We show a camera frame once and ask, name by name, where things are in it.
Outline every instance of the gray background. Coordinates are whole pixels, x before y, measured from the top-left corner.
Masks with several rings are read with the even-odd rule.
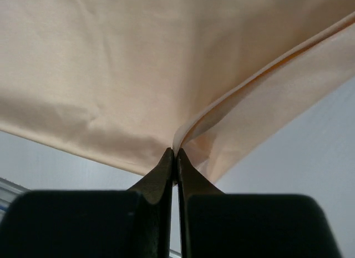
[[[29,189],[126,189],[141,176],[0,132],[0,177]],[[301,193],[324,209],[346,258],[355,257],[355,78],[225,174],[227,193]],[[180,250],[177,193],[171,248]]]

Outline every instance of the fabric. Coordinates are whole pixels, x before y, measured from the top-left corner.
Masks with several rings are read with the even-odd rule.
[[[355,75],[355,0],[0,6],[0,130],[142,175],[174,139],[216,180]]]

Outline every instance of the black plastic part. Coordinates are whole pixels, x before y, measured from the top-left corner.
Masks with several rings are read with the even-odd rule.
[[[302,195],[223,194],[177,156],[183,258],[341,257],[323,211]]]
[[[0,257],[169,257],[173,161],[168,149],[129,191],[18,197],[0,225]]]

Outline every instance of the white wall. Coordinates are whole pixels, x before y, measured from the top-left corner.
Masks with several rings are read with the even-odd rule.
[[[0,133],[0,177],[29,189],[126,189],[141,177]],[[323,207],[355,257],[355,78],[260,145],[216,185],[227,193],[302,193]],[[177,193],[171,248],[180,250]]]

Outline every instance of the cloth fold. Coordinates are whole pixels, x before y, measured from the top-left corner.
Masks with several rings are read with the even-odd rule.
[[[355,0],[0,6],[0,130],[138,174],[175,135],[216,180],[355,68]]]

